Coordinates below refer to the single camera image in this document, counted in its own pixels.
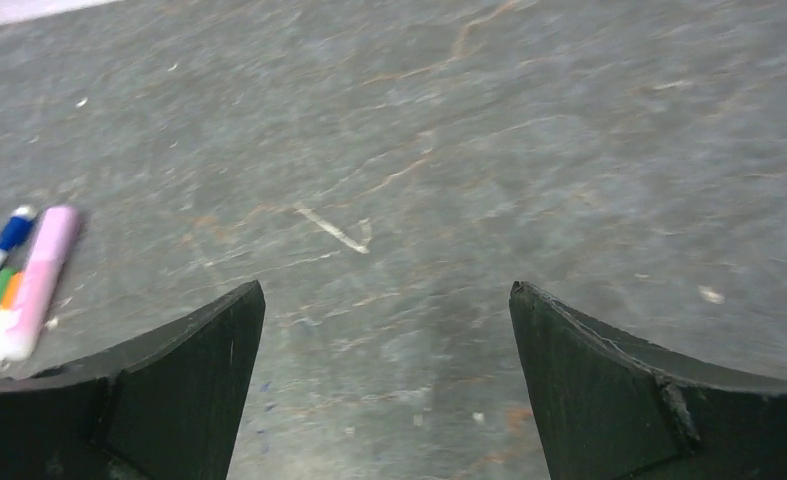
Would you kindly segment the blue capped white pen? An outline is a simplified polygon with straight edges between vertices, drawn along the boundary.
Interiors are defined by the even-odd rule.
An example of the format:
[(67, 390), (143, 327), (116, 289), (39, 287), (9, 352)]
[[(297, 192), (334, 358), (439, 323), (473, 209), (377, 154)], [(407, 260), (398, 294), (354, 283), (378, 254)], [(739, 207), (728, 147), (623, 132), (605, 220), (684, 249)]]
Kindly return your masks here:
[(37, 210), (30, 205), (22, 205), (11, 213), (0, 232), (0, 268), (9, 255), (27, 241), (36, 217)]

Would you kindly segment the orange capped white marker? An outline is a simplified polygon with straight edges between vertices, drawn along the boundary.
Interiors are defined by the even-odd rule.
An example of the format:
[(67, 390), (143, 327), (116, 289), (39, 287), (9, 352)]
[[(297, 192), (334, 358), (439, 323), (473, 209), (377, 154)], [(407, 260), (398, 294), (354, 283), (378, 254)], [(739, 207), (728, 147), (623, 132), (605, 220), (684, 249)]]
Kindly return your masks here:
[(23, 273), (21, 271), (14, 273), (10, 277), (0, 302), (0, 309), (2, 311), (9, 311), (12, 309), (21, 284), (22, 277), (23, 277)]

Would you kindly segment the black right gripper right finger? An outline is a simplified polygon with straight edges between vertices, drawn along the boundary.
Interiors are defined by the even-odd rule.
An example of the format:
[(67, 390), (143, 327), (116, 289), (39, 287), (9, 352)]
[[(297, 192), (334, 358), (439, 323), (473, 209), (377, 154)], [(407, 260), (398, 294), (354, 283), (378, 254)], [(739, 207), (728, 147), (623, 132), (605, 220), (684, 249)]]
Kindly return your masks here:
[(787, 380), (706, 363), (524, 281), (509, 297), (554, 479), (787, 479)]

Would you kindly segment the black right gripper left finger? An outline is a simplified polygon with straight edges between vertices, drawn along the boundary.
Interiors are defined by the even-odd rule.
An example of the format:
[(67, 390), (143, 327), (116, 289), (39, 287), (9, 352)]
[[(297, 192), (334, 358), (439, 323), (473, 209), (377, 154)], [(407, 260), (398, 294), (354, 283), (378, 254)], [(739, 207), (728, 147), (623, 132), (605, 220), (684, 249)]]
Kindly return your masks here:
[(223, 479), (258, 352), (257, 281), (106, 350), (0, 379), (0, 479)]

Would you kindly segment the pink highlighter pen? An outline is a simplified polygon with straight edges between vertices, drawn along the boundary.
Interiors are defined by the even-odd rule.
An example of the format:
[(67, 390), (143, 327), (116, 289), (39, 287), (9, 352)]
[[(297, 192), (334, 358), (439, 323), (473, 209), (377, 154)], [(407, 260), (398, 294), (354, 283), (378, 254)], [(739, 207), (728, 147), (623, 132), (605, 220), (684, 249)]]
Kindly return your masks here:
[(24, 361), (34, 351), (79, 225), (79, 212), (73, 206), (58, 205), (43, 213), (4, 330), (5, 359)]

